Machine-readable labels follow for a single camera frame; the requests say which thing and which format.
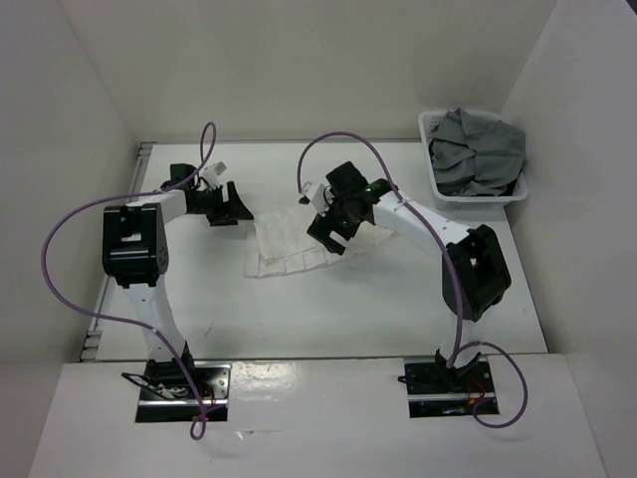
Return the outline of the white pleated skirt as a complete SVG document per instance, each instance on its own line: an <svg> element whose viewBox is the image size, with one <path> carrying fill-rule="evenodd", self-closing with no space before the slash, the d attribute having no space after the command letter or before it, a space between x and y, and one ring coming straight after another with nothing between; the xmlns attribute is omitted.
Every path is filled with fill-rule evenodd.
<svg viewBox="0 0 637 478"><path fill-rule="evenodd" d="M304 273L368 253L395 237L386 228L364 223L346 242L343 254L329 253L307 234L315 216L313 209L301 205L256 215L247 229L244 276L265 279Z"/></svg>

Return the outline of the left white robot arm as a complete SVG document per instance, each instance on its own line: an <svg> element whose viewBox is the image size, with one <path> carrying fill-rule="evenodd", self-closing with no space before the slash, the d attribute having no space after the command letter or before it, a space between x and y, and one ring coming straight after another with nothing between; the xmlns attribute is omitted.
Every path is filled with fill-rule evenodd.
<svg viewBox="0 0 637 478"><path fill-rule="evenodd" d="M201 215L212 227L254 219L236 185L219 182L226 165L217 162L200 173L187 163L170 165L173 188L130 202L108 206L103 215L102 262L143 323L145 379L179 398L192 394L198 377L188 343L179 332L165 288L169 251L165 225L186 214Z"/></svg>

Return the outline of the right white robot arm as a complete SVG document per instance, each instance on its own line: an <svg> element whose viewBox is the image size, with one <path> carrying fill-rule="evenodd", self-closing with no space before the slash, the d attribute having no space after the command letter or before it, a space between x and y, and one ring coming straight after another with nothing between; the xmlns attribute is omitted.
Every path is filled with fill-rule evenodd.
<svg viewBox="0 0 637 478"><path fill-rule="evenodd" d="M327 252L343 255L343 243L367 223L441 256L442 297L455 320L451 337L435 352L436 379L448 391L461 389L479 360L481 319L512 284L496 232L450 221L409 199L388 178L368 181L350 161L326 180L298 179L297 186L300 203L317 212L307 233Z"/></svg>

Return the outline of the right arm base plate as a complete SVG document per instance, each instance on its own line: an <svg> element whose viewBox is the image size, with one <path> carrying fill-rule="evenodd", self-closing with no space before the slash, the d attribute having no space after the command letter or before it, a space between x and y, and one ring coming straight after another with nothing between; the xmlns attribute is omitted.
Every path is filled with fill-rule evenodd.
<svg viewBox="0 0 637 478"><path fill-rule="evenodd" d="M471 416L476 404L479 415L500 413L491 368L485 358L453 383L446 382L442 372L432 359L404 363L404 372L397 380L405 385L410 418Z"/></svg>

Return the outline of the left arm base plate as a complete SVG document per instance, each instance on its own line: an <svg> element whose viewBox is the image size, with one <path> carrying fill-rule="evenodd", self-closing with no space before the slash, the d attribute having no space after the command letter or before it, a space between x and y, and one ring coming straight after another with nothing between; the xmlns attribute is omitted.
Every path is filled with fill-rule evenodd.
<svg viewBox="0 0 637 478"><path fill-rule="evenodd" d="M177 365L160 372L148 362L143 373L120 375L139 390L136 423L191 422L199 415L199 402ZM207 410L207 422L225 422L229 413L231 367L202 362L191 370L197 393Z"/></svg>

